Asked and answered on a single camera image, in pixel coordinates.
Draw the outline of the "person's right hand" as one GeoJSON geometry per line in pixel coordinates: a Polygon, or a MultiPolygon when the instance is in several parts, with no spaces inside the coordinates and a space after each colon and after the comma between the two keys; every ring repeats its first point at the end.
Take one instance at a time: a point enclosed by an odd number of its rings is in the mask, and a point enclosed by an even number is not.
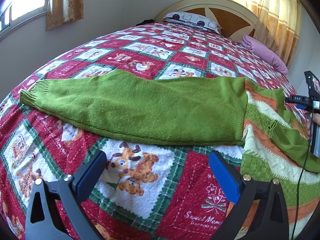
{"type": "Polygon", "coordinates": [[[312,130],[311,124],[313,124],[313,123],[316,123],[317,126],[320,126],[320,114],[314,113],[313,116],[312,116],[312,118],[309,117],[308,123],[307,123],[307,125],[306,125],[308,135],[310,135],[310,133],[311,133],[311,130],[312,130]]]}

